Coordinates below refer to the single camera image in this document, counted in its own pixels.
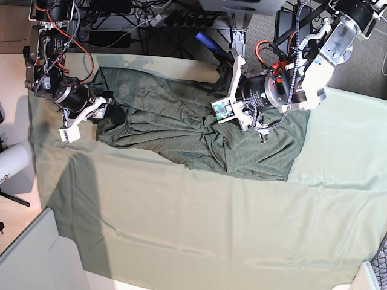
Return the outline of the robot arm at edge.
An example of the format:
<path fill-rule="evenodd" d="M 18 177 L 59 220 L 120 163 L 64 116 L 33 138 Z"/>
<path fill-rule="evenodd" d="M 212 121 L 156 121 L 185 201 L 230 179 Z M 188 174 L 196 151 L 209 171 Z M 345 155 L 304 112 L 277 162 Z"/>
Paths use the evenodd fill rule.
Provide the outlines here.
<path fill-rule="evenodd" d="M 234 51 L 223 50 L 211 37 L 199 32 L 196 39 L 218 59 L 218 81 L 212 92 L 223 94 L 212 102 L 215 126 L 236 121 L 242 131 L 255 131 L 261 140 L 284 128 L 292 111 L 309 111 L 325 99 L 324 88 L 336 66 L 350 57 L 355 38 L 369 38 L 375 22 L 383 17 L 385 1 L 326 1 L 330 12 L 320 29 L 301 35 L 311 22 L 303 16 L 303 4 L 293 15 L 293 26 L 274 41 L 260 41 L 255 51 L 265 48 L 279 60 L 266 66 L 265 74 L 248 76 L 245 60 Z"/>

